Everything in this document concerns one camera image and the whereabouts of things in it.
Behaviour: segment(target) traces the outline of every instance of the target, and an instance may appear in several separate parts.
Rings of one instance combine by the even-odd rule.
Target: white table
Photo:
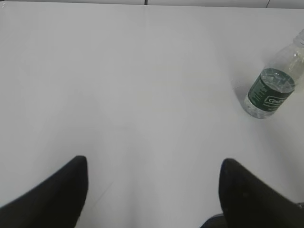
[[[226,157],[304,201],[303,94],[266,120],[235,94],[303,10],[1,5],[1,205],[78,154],[90,184],[78,228],[196,228],[221,212]]]

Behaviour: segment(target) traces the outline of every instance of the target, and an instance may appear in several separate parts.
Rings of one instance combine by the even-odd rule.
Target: bottle neck
[[[299,48],[304,48],[304,29],[294,38],[294,44]]]

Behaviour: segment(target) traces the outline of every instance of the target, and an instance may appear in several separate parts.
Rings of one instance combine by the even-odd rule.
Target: water bottle
[[[271,116],[290,96],[304,74],[304,29],[279,51],[250,88],[244,109],[253,117]]]

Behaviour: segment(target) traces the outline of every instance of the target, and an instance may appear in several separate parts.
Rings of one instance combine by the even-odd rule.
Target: green label
[[[291,86],[294,87],[293,79],[282,71],[266,69],[262,73],[276,76],[276,78],[279,78],[280,83],[286,83],[286,81],[288,81]],[[248,98],[255,107],[267,112],[273,112],[279,108],[292,92],[293,91],[281,93],[270,88],[263,82],[261,75],[259,75],[249,90]]]

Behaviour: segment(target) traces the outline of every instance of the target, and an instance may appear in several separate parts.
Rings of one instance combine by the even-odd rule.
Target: bottle label
[[[280,76],[283,79],[281,80],[282,82],[290,81],[291,84],[294,86],[294,81],[290,76],[288,76],[282,71],[279,72]],[[293,91],[289,93],[281,93],[276,90],[273,90],[262,81],[261,75],[259,75],[259,77],[248,92],[248,98],[255,107],[263,111],[273,112],[280,107],[280,105],[287,99],[287,97],[292,92]]]

